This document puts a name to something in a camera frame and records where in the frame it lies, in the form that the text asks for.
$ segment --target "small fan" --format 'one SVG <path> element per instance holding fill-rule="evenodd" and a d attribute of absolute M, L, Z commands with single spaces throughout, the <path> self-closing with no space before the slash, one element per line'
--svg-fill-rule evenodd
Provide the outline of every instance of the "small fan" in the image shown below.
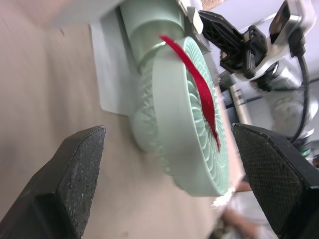
<path fill-rule="evenodd" d="M 160 157 L 165 172 L 177 186 L 193 196 L 221 196 L 229 187 L 229 165 L 217 95 L 196 42 L 187 37 L 178 44 L 202 74 L 213 96 L 220 151 L 203 116 L 194 79 L 167 45 L 142 72 L 142 107 L 136 112 L 133 132 L 139 145 Z M 146 135 L 141 137 L 139 130 Z"/>

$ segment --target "red streamer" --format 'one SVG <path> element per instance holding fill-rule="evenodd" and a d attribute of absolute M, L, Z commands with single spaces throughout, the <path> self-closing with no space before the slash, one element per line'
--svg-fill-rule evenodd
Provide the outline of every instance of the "red streamer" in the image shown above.
<path fill-rule="evenodd" d="M 198 92 L 199 92 L 204 117 L 206 118 L 211 128 L 211 131 L 213 132 L 214 138 L 217 143 L 218 151 L 220 151 L 220 141 L 219 141 L 218 133 L 216 131 L 215 107 L 214 107 L 213 97 L 210 93 L 209 87 L 205 79 L 203 78 L 201 73 L 197 70 L 197 68 L 195 67 L 195 65 L 189 58 L 189 56 L 186 54 L 183 48 L 181 48 L 180 45 L 178 45 L 174 40 L 172 40 L 166 35 L 162 35 L 160 36 L 160 38 L 175 51 L 175 53 L 184 62 L 190 74 L 193 76 Z"/>

